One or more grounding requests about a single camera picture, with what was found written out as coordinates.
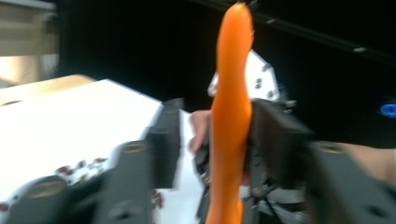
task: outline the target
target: table surface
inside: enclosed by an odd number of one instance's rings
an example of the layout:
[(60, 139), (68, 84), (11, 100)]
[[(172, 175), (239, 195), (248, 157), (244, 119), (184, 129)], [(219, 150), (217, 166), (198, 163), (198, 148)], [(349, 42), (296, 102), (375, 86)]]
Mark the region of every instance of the table surface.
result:
[[(139, 140), (152, 125), (161, 102), (111, 80), (80, 75), (0, 90), (0, 202), (27, 189), (26, 182), (66, 164), (109, 158), (121, 143)], [(181, 151), (175, 189), (160, 189), (164, 208), (156, 223), (197, 223), (202, 186), (187, 149), (192, 137), (189, 113), (181, 111)], [(7, 214), (0, 212), (0, 223)]]

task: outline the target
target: orange object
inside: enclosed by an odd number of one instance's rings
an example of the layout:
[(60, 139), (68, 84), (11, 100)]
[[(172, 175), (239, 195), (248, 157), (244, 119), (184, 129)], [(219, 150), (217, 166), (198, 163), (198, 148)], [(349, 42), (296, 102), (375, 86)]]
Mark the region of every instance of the orange object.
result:
[(251, 104), (245, 67), (253, 42), (251, 14), (236, 3), (224, 15), (218, 39), (219, 83), (211, 108), (211, 187), (206, 224), (240, 224), (239, 199), (245, 161)]

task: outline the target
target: carrot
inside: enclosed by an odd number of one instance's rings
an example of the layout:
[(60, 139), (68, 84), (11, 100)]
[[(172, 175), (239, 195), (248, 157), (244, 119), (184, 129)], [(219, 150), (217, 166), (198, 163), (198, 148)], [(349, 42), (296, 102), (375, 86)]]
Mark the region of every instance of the carrot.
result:
[(240, 224), (239, 199), (251, 104), (245, 67), (253, 42), (251, 14), (236, 3), (224, 15), (217, 45), (219, 82), (211, 108), (211, 187), (206, 224)]

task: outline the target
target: blue light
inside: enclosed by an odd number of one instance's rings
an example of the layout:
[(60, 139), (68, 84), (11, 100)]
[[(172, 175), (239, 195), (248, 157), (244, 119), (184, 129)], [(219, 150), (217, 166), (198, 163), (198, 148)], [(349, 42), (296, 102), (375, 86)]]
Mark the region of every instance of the blue light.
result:
[(396, 104), (382, 105), (381, 114), (387, 117), (396, 118)]

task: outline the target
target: orange carrot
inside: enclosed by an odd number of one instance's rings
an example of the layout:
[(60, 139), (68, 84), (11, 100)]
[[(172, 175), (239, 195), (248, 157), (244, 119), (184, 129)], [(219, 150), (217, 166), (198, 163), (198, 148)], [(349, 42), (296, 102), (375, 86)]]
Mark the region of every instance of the orange carrot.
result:
[(239, 199), (251, 104), (245, 67), (253, 42), (251, 14), (236, 3), (224, 15), (217, 45), (219, 82), (211, 108), (211, 187), (206, 224), (240, 224)]

